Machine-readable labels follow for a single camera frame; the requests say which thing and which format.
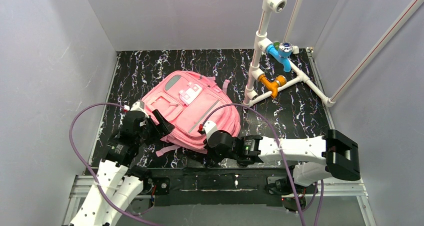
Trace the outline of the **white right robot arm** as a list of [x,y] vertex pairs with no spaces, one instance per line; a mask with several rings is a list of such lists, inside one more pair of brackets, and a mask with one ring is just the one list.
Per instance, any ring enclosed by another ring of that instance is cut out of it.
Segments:
[[337,130],[328,130],[326,136],[305,139],[280,139],[249,135],[238,138],[224,130],[209,130],[205,140],[207,154],[215,162],[225,158],[241,166],[254,163],[301,161],[291,172],[294,184],[309,186],[313,182],[334,177],[345,181],[361,178],[359,147]]

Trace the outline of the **pink student backpack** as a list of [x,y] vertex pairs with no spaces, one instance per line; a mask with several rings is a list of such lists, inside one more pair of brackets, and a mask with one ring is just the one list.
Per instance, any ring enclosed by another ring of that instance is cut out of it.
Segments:
[[161,140],[176,146],[206,154],[206,135],[199,126],[210,120],[219,130],[238,136],[241,118],[227,95],[230,81],[220,87],[214,77],[193,71],[174,71],[144,95],[141,101],[149,115],[157,109],[174,130]]

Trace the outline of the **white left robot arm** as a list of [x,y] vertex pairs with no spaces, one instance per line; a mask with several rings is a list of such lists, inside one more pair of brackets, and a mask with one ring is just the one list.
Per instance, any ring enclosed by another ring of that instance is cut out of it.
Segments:
[[174,128],[157,109],[151,116],[142,109],[126,112],[97,171],[91,172],[94,182],[70,225],[116,225],[122,215],[140,219],[140,213],[126,211],[131,202],[143,194],[154,204],[155,193],[167,191],[168,182],[153,178],[149,169],[131,166],[132,161],[141,146],[159,142]]

